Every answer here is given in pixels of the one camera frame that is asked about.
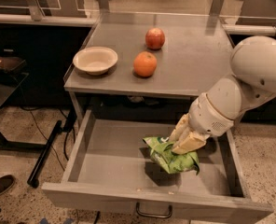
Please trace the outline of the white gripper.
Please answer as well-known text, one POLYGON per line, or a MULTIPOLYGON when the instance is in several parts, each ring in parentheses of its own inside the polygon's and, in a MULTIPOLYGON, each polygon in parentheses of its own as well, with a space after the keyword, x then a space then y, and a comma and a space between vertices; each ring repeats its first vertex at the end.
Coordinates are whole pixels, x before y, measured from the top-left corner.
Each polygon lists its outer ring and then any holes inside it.
POLYGON ((207 135, 221 136, 233 124, 234 122, 231 119, 221 115, 211 105, 207 94, 204 92, 193 101, 188 114, 184 114, 179 119, 169 136, 170 141, 176 141, 172 146, 172 152, 182 155, 195 151, 206 145, 207 135), (179 139, 180 135, 188 127, 188 118, 189 125, 194 131, 185 134, 179 139))

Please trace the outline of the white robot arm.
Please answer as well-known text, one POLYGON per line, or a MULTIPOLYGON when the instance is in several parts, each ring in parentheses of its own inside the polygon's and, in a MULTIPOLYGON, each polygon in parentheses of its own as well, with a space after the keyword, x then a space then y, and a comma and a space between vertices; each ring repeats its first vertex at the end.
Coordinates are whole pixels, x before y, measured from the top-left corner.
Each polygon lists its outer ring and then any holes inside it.
POLYGON ((223 135, 237 119, 276 97, 276 40, 251 36, 235 46, 232 73, 219 79, 191 104, 169 141, 172 152, 186 154, 223 135))

